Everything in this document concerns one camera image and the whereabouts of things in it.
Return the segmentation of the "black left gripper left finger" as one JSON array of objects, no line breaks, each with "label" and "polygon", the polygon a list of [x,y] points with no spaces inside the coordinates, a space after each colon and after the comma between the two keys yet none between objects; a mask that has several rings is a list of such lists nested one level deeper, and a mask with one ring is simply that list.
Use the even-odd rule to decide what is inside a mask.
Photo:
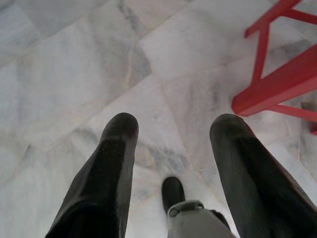
[{"label": "black left gripper left finger", "polygon": [[74,177],[48,238],[123,238],[126,233],[138,122],[115,115]]}]

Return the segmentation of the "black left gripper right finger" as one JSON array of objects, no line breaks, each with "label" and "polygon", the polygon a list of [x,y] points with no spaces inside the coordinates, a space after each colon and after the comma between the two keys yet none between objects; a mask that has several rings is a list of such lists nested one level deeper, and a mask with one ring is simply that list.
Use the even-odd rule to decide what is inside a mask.
[{"label": "black left gripper right finger", "polygon": [[218,116],[210,127],[210,140],[240,237],[316,237],[316,206],[242,118]]}]

